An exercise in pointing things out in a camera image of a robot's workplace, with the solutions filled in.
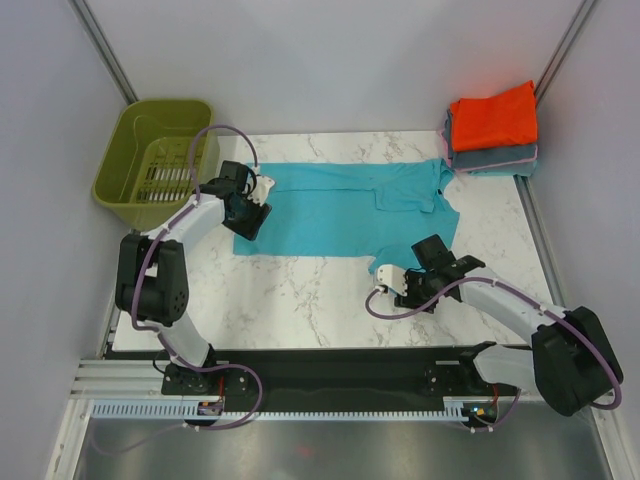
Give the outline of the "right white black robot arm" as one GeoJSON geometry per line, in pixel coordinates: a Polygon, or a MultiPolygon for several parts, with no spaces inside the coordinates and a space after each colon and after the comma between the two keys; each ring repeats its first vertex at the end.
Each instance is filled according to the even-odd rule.
{"type": "Polygon", "coordinates": [[[516,348],[483,342],[465,350],[457,371],[465,391],[477,394],[491,384],[512,386],[539,394],[563,416],[586,406],[614,410],[620,405],[623,372],[592,310],[544,303],[481,260],[456,257],[437,235],[411,250],[420,268],[403,271],[396,306],[426,311],[449,297],[491,316],[526,344],[516,348]]]}

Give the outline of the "turquoise t shirt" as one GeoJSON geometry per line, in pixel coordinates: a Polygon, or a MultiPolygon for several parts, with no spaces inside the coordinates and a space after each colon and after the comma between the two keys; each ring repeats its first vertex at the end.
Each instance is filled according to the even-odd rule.
{"type": "Polygon", "coordinates": [[[439,235],[450,246],[459,213],[444,196],[453,174],[441,159],[417,163],[270,163],[272,211],[238,256],[369,257],[417,269],[413,244],[439,235]]]}

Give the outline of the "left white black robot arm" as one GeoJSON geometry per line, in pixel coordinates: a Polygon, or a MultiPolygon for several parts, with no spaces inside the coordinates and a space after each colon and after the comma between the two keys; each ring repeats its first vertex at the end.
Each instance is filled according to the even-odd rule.
{"type": "Polygon", "coordinates": [[[214,348],[187,313],[187,254],[218,227],[255,240],[271,212],[267,198],[274,186],[257,167],[225,161],[219,175],[198,185],[169,220],[122,239],[115,304],[130,315],[135,330],[154,333],[168,353],[164,395],[211,395],[222,377],[214,348]]]}

